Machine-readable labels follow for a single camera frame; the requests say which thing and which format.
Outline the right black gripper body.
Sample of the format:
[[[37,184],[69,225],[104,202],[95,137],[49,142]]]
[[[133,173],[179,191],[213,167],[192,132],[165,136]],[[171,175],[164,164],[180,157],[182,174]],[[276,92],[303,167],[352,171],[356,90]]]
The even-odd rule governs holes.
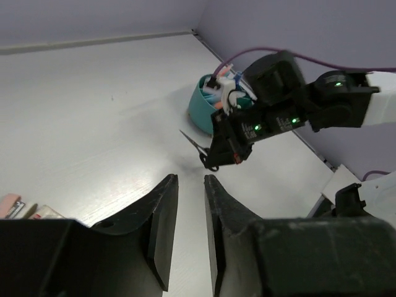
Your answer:
[[[253,144],[306,124],[306,82],[291,52],[261,57],[244,70],[243,77],[256,101],[230,116],[240,142]]]

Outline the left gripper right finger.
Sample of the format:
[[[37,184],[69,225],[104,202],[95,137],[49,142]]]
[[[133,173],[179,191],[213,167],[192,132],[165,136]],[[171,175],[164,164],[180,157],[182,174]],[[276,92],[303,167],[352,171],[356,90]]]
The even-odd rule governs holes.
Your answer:
[[[369,216],[264,219],[205,176],[214,296],[394,296],[395,228]]]

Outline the purple pen red tip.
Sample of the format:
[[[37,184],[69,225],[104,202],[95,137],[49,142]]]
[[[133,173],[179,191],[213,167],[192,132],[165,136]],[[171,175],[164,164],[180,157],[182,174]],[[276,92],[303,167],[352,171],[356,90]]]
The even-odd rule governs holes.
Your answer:
[[[224,67],[222,67],[220,69],[220,71],[217,73],[217,77],[227,77],[229,72],[231,71],[233,65],[229,64],[229,65],[225,65]]]

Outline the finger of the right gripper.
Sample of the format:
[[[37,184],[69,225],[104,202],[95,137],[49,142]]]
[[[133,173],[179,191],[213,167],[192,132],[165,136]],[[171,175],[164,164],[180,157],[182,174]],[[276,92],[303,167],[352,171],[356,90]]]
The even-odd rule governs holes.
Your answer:
[[[207,155],[204,157],[206,169],[219,169],[221,166],[238,165],[246,161],[252,152],[252,145],[238,140],[231,122],[223,110],[211,115],[213,137]]]

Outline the black handled scissors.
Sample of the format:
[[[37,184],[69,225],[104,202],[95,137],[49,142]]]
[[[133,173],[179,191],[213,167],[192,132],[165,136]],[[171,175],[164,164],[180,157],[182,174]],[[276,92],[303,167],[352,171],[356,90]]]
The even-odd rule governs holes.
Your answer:
[[[192,138],[190,138],[186,133],[184,133],[182,130],[180,130],[180,133],[196,148],[196,150],[199,153],[199,158],[204,166],[204,168],[212,171],[212,172],[217,172],[219,170],[219,166],[211,167],[206,164],[206,159],[207,155],[209,152],[208,148],[200,146],[197,142],[195,142]]]

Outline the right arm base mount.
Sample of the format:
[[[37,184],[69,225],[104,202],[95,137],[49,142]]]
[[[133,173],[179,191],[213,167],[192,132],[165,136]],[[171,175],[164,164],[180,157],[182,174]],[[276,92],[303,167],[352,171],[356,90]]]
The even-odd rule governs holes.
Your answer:
[[[395,183],[372,180],[353,183],[340,189],[333,197],[321,194],[308,213],[317,217],[376,217],[395,224]]]

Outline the blue highlighter marker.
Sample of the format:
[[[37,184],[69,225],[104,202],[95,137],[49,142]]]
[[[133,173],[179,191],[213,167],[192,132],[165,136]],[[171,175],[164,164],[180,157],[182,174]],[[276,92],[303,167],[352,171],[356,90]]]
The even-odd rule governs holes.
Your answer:
[[[217,102],[221,101],[221,98],[217,95],[206,95],[204,99],[211,105],[216,104]]]

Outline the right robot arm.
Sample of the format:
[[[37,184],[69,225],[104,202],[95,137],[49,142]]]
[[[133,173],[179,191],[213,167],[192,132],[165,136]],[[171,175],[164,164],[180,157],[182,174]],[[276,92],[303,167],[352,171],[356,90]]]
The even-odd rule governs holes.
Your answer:
[[[283,50],[253,62],[243,76],[256,99],[239,108],[235,100],[240,92],[223,84],[223,108],[211,116],[212,143],[199,155],[211,171],[242,163],[254,143],[306,123],[319,132],[395,121],[395,81],[374,84],[371,71],[329,71],[308,84],[294,55]]]

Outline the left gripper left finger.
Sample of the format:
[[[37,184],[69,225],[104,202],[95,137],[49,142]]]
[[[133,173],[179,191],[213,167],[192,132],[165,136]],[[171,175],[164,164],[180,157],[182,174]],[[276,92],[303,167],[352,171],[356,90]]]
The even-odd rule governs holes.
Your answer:
[[[178,177],[87,227],[71,219],[1,221],[2,296],[161,296],[168,290]]]

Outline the orange highlighter marker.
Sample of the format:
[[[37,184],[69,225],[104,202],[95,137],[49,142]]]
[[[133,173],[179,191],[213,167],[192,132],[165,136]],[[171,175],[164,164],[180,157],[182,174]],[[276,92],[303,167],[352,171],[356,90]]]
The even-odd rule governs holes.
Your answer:
[[[214,104],[214,107],[219,110],[219,109],[223,108],[223,104],[222,104],[222,102],[219,101],[216,104]]]

